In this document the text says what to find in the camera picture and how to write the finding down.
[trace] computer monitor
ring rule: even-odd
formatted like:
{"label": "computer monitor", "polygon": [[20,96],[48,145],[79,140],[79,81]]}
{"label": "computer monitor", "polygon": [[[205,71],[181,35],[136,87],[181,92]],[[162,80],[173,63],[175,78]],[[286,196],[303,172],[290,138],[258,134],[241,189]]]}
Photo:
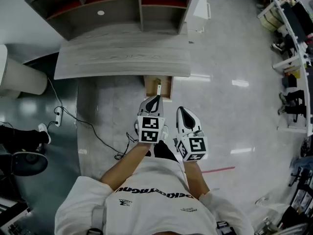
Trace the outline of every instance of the computer monitor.
{"label": "computer monitor", "polygon": [[303,4],[301,2],[297,2],[292,7],[292,10],[295,13],[296,17],[298,18],[306,36],[313,33],[312,19],[310,18],[310,15],[305,9],[305,7],[303,6]]}
{"label": "computer monitor", "polygon": [[282,6],[282,9],[284,9],[284,14],[286,15],[288,22],[296,35],[298,37],[298,43],[302,43],[306,40],[307,35],[305,34],[302,24],[300,23],[298,17],[296,16],[296,13],[290,6],[288,2],[285,2]]}

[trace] power strip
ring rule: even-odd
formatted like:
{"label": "power strip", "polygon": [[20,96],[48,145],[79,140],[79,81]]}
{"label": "power strip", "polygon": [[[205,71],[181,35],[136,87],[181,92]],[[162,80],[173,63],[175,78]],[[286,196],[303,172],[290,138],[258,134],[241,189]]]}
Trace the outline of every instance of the power strip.
{"label": "power strip", "polygon": [[55,119],[55,125],[59,127],[59,126],[61,126],[62,115],[63,115],[63,108],[62,107],[58,107],[56,109],[55,114],[57,115],[57,117]]}

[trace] black pants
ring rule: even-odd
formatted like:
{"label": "black pants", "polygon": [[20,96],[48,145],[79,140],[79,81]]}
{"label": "black pants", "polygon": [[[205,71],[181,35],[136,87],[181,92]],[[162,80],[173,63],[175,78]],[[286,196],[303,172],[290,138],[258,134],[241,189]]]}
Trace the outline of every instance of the black pants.
{"label": "black pants", "polygon": [[285,37],[281,38],[278,43],[279,44],[282,44],[282,43],[285,44],[284,49],[281,51],[281,54],[288,51],[289,56],[290,56],[290,54],[292,55],[292,52],[290,49],[295,48],[295,46],[294,46],[294,42],[293,42],[291,35],[287,34]]}
{"label": "black pants", "polygon": [[285,96],[286,101],[296,101],[297,99],[302,100],[302,104],[296,106],[286,106],[285,111],[287,114],[302,114],[305,118],[307,117],[307,107],[304,105],[304,91],[298,90],[296,92],[288,93]]}
{"label": "black pants", "polygon": [[46,132],[20,131],[0,126],[0,144],[4,144],[10,150],[35,151],[39,144],[48,142],[49,137]]}
{"label": "black pants", "polygon": [[[159,143],[155,145],[154,152],[156,158],[170,159],[178,162],[174,154],[163,141],[159,141]],[[150,151],[148,151],[146,157],[151,157]]]}

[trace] red line on floor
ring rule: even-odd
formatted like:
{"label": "red line on floor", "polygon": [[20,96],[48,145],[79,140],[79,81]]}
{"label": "red line on floor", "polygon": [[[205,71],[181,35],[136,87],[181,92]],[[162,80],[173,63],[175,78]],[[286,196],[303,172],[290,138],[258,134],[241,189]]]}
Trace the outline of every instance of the red line on floor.
{"label": "red line on floor", "polygon": [[206,171],[203,171],[202,173],[210,173],[210,172],[217,172],[217,171],[222,171],[222,170],[232,170],[232,169],[235,169],[235,167],[226,167],[226,168],[215,169],[215,170],[206,170]]}

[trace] small wooden box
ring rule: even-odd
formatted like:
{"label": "small wooden box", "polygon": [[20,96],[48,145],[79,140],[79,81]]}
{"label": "small wooden box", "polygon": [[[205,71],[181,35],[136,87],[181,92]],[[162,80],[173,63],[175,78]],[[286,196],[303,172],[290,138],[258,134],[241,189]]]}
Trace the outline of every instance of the small wooden box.
{"label": "small wooden box", "polygon": [[161,80],[161,96],[165,101],[172,101],[173,77],[172,76],[144,76],[146,96],[157,95],[157,85]]}

